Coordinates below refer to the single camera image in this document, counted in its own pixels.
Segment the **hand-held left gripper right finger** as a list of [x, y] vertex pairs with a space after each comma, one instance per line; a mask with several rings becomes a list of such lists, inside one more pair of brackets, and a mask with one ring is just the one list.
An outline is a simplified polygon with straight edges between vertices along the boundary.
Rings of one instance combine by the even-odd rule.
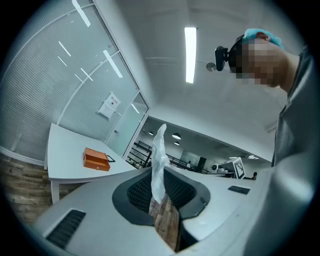
[[179, 211], [179, 254], [243, 254], [258, 208], [260, 182], [165, 168], [195, 189]]

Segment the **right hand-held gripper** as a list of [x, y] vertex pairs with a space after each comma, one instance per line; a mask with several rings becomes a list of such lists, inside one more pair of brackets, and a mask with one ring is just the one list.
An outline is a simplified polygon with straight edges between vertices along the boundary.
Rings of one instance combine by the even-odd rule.
[[244, 168], [242, 159], [238, 157], [232, 161], [232, 164], [234, 167], [236, 178], [243, 179], [245, 177], [245, 168]]

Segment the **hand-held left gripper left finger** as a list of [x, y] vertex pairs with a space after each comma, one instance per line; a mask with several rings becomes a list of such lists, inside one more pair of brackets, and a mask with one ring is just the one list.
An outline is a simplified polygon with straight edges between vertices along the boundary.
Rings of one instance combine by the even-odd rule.
[[34, 223], [60, 256], [171, 256], [149, 214], [149, 168], [86, 183], [54, 203]]

